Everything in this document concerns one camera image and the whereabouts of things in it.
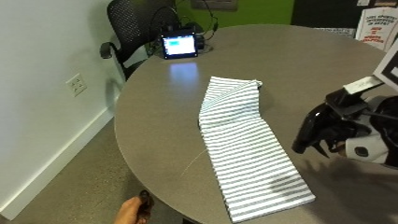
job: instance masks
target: wall outlet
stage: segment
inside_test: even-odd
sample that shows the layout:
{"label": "wall outlet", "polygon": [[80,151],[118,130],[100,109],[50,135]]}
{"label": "wall outlet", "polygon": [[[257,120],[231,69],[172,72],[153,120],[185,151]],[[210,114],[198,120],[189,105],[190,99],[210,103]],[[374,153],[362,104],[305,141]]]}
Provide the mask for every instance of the wall outlet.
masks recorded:
{"label": "wall outlet", "polygon": [[66,85],[72,90],[73,96],[76,97],[86,89],[82,75],[80,73],[76,74],[76,76],[66,82]]}

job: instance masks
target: striped towel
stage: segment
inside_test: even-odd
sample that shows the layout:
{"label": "striped towel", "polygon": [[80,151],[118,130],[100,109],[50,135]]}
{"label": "striped towel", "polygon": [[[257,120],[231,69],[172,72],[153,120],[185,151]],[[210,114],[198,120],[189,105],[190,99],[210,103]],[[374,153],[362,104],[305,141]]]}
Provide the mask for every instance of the striped towel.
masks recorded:
{"label": "striped towel", "polygon": [[258,114],[257,80],[212,77],[198,126],[234,223],[314,200]]}

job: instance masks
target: black device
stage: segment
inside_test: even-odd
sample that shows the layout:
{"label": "black device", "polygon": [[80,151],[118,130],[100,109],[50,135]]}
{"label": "black device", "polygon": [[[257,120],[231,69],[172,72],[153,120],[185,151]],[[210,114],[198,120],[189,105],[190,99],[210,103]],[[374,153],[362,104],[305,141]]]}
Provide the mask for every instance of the black device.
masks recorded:
{"label": "black device", "polygon": [[193,30],[176,30],[161,34],[164,59],[198,57],[197,35]]}

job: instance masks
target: display screen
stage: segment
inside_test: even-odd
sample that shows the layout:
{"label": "display screen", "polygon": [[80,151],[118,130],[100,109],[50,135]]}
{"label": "display screen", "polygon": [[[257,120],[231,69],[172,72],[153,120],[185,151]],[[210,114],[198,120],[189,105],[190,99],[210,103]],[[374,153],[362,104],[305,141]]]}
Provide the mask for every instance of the display screen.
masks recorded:
{"label": "display screen", "polygon": [[196,38],[193,35],[162,37],[164,58],[197,56]]}

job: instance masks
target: gray table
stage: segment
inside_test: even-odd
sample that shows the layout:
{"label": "gray table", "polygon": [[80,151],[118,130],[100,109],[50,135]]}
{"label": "gray table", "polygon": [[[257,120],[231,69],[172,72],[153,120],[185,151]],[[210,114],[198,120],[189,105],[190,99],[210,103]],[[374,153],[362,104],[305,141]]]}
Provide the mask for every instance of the gray table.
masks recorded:
{"label": "gray table", "polygon": [[[230,223],[198,129],[210,76],[257,79],[259,114],[306,180],[313,203],[247,223],[398,223],[398,172],[291,143],[309,111],[343,84],[371,75],[385,53],[310,28],[222,28],[194,59],[152,57],[128,80],[116,111],[126,164],[152,194],[198,223]],[[383,86],[370,95],[394,94]]]}

